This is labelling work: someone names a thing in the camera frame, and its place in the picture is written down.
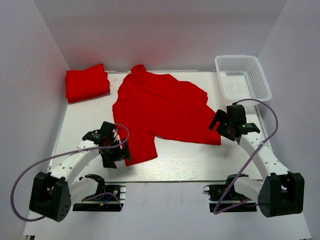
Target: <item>mesh basket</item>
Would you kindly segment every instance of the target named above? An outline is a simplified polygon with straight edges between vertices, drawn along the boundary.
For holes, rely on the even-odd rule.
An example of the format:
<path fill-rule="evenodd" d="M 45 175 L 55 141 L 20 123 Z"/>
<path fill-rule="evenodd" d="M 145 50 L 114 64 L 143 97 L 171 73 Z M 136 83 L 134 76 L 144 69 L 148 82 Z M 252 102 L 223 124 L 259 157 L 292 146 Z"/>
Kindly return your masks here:
<path fill-rule="evenodd" d="M 223 55 L 215 58 L 216 71 L 226 105 L 240 99 L 268 101 L 272 94 L 264 71 L 255 56 Z M 258 102 L 241 104 L 254 106 Z"/>

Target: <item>white wall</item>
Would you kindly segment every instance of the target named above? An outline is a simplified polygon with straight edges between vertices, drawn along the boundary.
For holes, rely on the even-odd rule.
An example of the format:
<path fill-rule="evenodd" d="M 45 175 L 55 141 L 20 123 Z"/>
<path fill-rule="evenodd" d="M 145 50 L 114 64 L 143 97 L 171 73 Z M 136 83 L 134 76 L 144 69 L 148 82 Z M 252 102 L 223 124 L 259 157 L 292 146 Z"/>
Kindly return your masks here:
<path fill-rule="evenodd" d="M 279 131 L 271 145 L 281 161 L 305 178 L 304 216 L 320 239 L 320 1 L 288 0 L 258 58 L 273 94 Z M 263 110 L 268 132 L 272 113 Z"/>
<path fill-rule="evenodd" d="M 34 0 L 71 68 L 210 70 L 256 56 L 286 0 Z"/>
<path fill-rule="evenodd" d="M 52 153 L 66 106 L 68 68 L 32 0 L 0 1 L 0 238 L 20 239 L 25 223 L 10 207 L 17 176 Z M 26 216 L 38 167 L 23 178 L 15 194 Z"/>

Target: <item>red shirt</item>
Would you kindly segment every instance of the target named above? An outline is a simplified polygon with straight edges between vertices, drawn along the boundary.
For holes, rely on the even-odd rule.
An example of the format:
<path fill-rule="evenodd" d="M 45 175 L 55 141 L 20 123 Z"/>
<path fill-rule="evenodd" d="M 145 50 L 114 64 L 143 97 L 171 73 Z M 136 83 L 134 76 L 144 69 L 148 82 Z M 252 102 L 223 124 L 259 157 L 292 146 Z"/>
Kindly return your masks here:
<path fill-rule="evenodd" d="M 118 90 L 113 105 L 115 123 L 128 127 L 128 146 L 133 162 L 156 158 L 155 136 L 199 144 L 221 144 L 216 131 L 208 129 L 215 112 L 207 106 L 205 91 L 170 74 L 147 72 L 143 65 L 132 68 Z M 123 140 L 126 130 L 119 130 Z"/>

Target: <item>red garment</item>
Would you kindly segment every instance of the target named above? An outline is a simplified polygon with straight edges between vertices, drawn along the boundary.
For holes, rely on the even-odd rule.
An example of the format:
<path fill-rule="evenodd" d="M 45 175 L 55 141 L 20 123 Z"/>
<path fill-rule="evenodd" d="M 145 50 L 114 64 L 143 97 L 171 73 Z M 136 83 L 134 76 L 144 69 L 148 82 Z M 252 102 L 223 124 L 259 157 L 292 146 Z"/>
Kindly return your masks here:
<path fill-rule="evenodd" d="M 132 68 L 118 90 L 113 105 L 115 123 L 128 127 L 128 146 L 133 162 L 156 158 L 155 136 L 200 144 L 221 144 L 216 131 L 208 129 L 215 112 L 207 106 L 207 93 L 170 74 L 147 72 L 143 65 Z M 123 140 L 127 134 L 121 129 Z"/>
<path fill-rule="evenodd" d="M 108 73 L 103 64 L 85 70 L 66 71 L 66 98 L 75 103 L 110 93 Z"/>

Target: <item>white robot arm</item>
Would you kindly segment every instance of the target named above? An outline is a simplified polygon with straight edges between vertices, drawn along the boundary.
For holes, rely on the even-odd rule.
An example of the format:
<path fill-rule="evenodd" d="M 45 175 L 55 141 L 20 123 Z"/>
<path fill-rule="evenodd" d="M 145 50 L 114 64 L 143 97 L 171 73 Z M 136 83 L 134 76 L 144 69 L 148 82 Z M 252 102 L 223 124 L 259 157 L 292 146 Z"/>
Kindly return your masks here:
<path fill-rule="evenodd" d="M 218 110 L 209 129 L 213 130 L 217 122 L 219 124 L 216 131 L 221 136 L 236 141 L 249 156 L 255 154 L 252 160 L 263 179 L 261 183 L 245 174 L 239 175 L 238 178 L 236 175 L 230 175 L 225 184 L 227 194 L 243 195 L 253 200 L 266 217 L 301 213 L 304 178 L 300 173 L 292 173 L 270 148 L 263 144 L 258 127 L 254 123 L 247 123 L 245 108 L 235 103 L 227 106 L 227 112 Z"/>
<path fill-rule="evenodd" d="M 99 130 L 88 132 L 77 150 L 51 171 L 35 176 L 31 211 L 62 221 L 74 203 L 99 193 L 105 186 L 105 180 L 95 174 L 87 174 L 74 182 L 91 160 L 101 155 L 104 168 L 117 168 L 115 161 L 132 160 L 127 142 L 117 140 L 116 125 L 109 122 L 103 122 Z"/>

